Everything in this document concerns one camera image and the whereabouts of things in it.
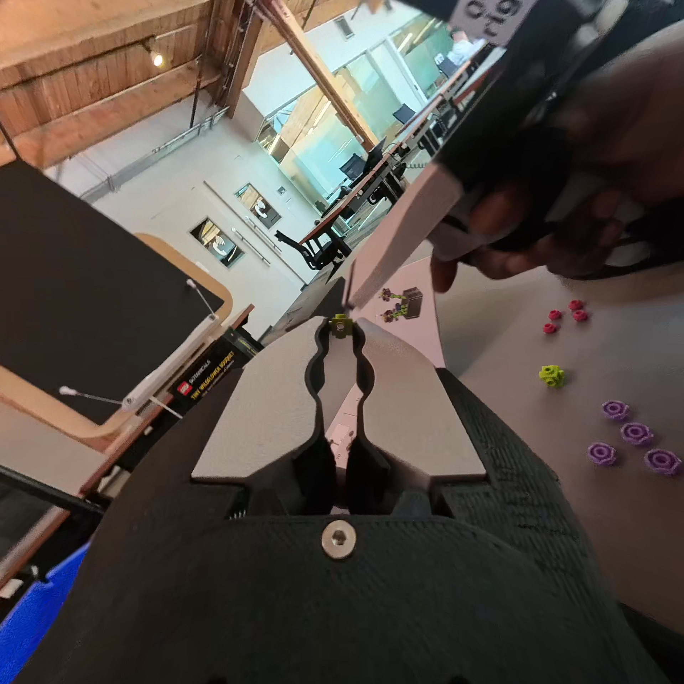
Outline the black office chair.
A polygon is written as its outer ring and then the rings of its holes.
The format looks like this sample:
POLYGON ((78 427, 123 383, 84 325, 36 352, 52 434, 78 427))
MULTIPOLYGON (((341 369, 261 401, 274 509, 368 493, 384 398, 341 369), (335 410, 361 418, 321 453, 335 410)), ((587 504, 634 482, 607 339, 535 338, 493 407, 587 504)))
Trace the black office chair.
POLYGON ((335 227, 316 227, 312 234, 299 243, 286 236, 280 230, 275 232, 278 242, 295 249, 304 259, 310 269, 320 271, 332 265, 336 271, 341 262, 352 253, 352 249, 346 244, 335 227))

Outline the black glossy cardboard box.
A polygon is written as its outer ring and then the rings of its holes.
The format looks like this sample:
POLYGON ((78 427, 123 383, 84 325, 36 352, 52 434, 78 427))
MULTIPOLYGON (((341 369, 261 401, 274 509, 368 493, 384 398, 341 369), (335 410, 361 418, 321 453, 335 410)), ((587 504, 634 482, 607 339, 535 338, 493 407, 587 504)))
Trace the black glossy cardboard box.
POLYGON ((263 350, 263 345, 242 328, 229 328, 174 380, 169 392, 169 409, 185 415, 221 380, 243 368, 263 350))

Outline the black light stand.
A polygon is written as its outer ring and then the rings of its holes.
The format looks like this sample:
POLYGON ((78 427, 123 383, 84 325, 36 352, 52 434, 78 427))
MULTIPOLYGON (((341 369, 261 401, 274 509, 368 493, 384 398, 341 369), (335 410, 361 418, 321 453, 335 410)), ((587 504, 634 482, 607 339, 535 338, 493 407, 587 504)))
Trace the black light stand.
POLYGON ((72 515, 102 518, 105 510, 95 503, 1 466, 1 484, 72 515))

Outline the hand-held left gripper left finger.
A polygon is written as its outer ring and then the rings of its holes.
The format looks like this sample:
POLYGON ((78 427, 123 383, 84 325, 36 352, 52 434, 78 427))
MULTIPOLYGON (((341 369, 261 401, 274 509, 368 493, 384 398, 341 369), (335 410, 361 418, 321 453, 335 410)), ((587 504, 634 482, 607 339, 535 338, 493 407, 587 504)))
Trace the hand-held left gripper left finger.
POLYGON ((194 482, 274 490, 282 503, 333 503, 336 464, 319 397, 329 332, 329 319, 311 318, 244 366, 194 482))

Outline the person's right hand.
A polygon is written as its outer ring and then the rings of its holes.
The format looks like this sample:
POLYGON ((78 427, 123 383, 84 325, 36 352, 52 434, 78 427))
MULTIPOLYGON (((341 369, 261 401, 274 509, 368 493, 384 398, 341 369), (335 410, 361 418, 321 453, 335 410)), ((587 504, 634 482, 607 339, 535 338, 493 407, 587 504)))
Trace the person's right hand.
POLYGON ((521 252, 483 247, 466 263, 493 280, 545 267, 562 278, 611 277, 608 261, 635 237, 649 255, 627 271, 683 260, 683 34, 652 35, 591 74, 560 109, 582 170, 607 186, 521 252))

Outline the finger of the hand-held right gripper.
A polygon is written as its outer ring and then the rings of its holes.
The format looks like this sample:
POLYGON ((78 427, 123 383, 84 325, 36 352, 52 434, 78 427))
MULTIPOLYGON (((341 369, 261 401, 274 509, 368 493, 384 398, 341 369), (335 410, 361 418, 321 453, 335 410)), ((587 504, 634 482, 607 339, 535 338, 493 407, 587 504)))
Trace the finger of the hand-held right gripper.
POLYGON ((460 181, 431 161, 355 251, 346 277, 345 310, 366 306, 463 193, 460 181))

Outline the black board on white stand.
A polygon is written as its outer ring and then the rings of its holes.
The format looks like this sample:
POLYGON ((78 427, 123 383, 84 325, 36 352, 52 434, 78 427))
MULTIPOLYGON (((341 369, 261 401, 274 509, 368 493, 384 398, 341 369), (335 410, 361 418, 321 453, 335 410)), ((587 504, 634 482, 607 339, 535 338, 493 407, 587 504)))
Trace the black board on white stand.
POLYGON ((226 286, 24 161, 1 167, 1 398, 86 442, 119 432, 233 310, 226 286))

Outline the grey desk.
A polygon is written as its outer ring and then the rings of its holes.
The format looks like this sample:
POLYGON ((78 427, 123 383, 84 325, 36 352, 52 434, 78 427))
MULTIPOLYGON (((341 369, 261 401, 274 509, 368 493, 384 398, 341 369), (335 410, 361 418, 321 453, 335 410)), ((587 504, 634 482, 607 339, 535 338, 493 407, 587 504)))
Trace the grey desk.
POLYGON ((591 283, 544 269, 487 280, 460 266, 437 307, 441 375, 490 480, 448 486, 442 501, 463 519, 484 507, 475 520, 552 575, 569 575, 570 554, 591 546, 622 604, 682 635, 683 466, 662 476, 644 455, 683 459, 683 266, 591 283), (572 318, 571 300, 587 321, 572 318), (544 334, 548 322, 559 330, 544 334), (563 387, 539 379, 549 364, 565 371, 563 387), (603 416, 609 400, 630 406, 628 420, 603 416), (646 424, 653 442, 627 444, 628 422, 646 424), (616 448, 614 466, 587 458, 597 441, 616 448))

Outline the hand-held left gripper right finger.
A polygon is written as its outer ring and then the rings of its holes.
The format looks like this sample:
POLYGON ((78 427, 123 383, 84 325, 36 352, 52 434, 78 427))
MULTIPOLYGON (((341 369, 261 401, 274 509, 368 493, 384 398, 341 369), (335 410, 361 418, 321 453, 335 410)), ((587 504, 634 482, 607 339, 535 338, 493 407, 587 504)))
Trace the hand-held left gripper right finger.
POLYGON ((482 483, 486 467, 432 361, 365 318, 354 323, 356 435, 347 458, 348 503, 397 503, 419 491, 482 483))

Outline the white instruction booklet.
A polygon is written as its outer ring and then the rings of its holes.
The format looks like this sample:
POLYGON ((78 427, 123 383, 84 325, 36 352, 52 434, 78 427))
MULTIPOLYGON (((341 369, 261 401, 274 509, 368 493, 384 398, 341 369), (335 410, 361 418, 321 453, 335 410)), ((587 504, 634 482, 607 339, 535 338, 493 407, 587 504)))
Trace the white instruction booklet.
MULTIPOLYGON (((425 257, 402 266, 381 288, 389 289, 395 295, 402 295, 412 288, 417 289, 422 295, 417 317, 408 320, 400 316, 392 323, 385 322, 383 312, 393 308, 399 300, 393 298, 386 302, 380 295, 376 295, 363 308, 352 310, 352 318, 364 318, 389 330, 389 333, 415 347, 435 367, 444 367, 430 259, 425 257)), ((356 386, 356 361, 353 337, 337 338, 331 333, 328 354, 324 359, 326 381, 319 397, 323 408, 324 432, 335 457, 341 494, 347 493, 347 458, 356 438, 357 407, 363 397, 361 389, 356 386)))

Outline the blue plastic bin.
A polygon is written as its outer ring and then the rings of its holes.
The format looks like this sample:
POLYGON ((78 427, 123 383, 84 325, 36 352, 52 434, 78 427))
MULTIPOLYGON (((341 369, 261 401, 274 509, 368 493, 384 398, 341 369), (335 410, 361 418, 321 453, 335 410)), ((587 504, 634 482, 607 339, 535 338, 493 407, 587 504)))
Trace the blue plastic bin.
POLYGON ((90 543, 34 583, 1 623, 1 682, 11 683, 56 620, 90 543))

